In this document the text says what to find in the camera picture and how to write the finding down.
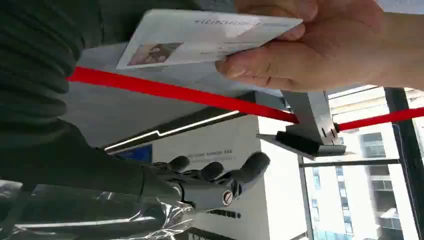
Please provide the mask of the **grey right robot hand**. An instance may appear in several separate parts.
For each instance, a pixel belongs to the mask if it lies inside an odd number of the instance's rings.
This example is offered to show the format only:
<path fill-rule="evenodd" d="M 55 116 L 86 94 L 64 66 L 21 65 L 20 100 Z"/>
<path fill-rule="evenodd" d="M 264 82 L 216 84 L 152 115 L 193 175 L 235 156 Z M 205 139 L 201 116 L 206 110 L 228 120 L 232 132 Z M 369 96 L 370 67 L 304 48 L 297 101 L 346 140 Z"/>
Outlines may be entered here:
<path fill-rule="evenodd" d="M 198 211 L 229 206 L 263 176 L 270 158 L 254 152 L 240 169 L 229 172 L 219 162 L 200 170 L 187 170 L 189 163 L 185 156 L 145 163 L 110 155 L 89 146 L 79 129 L 68 123 L 53 134 L 0 129 L 2 179 L 182 202 Z"/>

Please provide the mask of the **person's hand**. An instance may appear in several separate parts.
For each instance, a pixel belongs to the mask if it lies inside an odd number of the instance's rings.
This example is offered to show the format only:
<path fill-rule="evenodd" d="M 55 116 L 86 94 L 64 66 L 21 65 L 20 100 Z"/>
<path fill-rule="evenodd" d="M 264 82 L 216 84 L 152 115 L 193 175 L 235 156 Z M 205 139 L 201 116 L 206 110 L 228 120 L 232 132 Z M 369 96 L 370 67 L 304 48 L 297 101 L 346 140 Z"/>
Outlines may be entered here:
<path fill-rule="evenodd" d="M 265 45 L 216 63 L 233 81 L 292 92 L 376 85 L 388 62 L 384 11 L 374 0 L 237 0 L 236 11 L 301 24 Z"/>

